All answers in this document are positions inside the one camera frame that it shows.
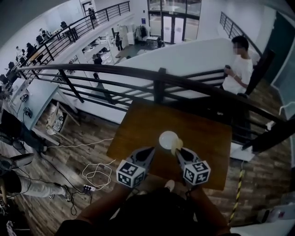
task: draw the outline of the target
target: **double door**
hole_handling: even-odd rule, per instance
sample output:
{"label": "double door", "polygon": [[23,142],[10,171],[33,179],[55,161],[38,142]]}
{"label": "double door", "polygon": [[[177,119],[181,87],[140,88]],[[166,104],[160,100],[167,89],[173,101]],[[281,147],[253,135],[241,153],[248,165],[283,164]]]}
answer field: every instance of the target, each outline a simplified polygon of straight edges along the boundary
{"label": "double door", "polygon": [[184,37],[184,18],[176,16],[162,16],[164,42],[180,43]]}

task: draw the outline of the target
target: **brown tabletop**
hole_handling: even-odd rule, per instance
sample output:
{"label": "brown tabletop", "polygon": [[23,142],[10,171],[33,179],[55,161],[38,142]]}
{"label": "brown tabletop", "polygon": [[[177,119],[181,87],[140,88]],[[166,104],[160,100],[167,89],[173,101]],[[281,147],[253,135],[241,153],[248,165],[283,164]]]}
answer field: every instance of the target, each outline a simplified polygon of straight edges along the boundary
{"label": "brown tabletop", "polygon": [[182,182],[177,158],[159,144],[159,136],[167,130],[175,132],[185,148],[196,152],[210,165],[210,178],[204,188],[223,190],[230,160],[231,127],[203,117],[165,106],[133,102],[107,155],[122,160],[135,149],[156,147],[149,173]]}

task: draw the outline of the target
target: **yellow and black striped tape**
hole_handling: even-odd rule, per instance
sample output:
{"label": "yellow and black striped tape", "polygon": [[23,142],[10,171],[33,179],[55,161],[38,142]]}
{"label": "yellow and black striped tape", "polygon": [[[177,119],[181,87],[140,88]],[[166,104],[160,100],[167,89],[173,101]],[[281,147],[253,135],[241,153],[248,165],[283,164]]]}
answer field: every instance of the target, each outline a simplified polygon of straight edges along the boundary
{"label": "yellow and black striped tape", "polygon": [[234,205],[234,209],[232,210],[230,220],[229,220],[229,224],[231,223],[232,219],[234,218],[236,208],[238,207],[238,202],[239,202],[239,198],[240,198],[240,194],[241,194],[242,178],[244,176],[244,173],[245,173],[245,171],[243,169],[241,169],[241,171],[240,171],[240,179],[239,179],[239,184],[238,184],[238,190],[237,190],[237,194],[236,194],[236,203]]}

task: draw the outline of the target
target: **gray pants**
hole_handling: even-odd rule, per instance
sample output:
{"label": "gray pants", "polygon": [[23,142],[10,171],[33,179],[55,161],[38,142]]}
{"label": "gray pants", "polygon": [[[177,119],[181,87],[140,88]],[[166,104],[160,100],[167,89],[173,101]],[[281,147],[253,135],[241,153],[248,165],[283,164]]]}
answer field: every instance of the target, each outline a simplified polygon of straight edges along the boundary
{"label": "gray pants", "polygon": [[35,132],[28,130],[28,128],[23,125],[20,133],[19,140],[14,140],[13,146],[16,148],[21,154],[25,154],[25,149],[21,141],[25,141],[25,143],[35,149],[37,152],[43,152],[44,145],[41,142],[41,139],[35,134]]}
{"label": "gray pants", "polygon": [[19,177],[22,185],[21,194],[33,197],[48,197],[49,195],[66,195],[63,187],[54,185],[53,183],[43,183],[27,178]]}

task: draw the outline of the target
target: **power strip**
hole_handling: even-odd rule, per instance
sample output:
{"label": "power strip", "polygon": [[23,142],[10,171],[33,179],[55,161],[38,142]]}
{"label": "power strip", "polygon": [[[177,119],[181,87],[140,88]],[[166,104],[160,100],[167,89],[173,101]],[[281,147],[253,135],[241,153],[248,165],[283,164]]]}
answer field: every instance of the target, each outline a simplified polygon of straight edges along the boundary
{"label": "power strip", "polygon": [[84,189],[86,189],[86,190],[90,190],[90,191],[95,191],[96,190],[96,188],[95,187],[92,187],[92,186],[89,186],[89,185],[84,185]]}

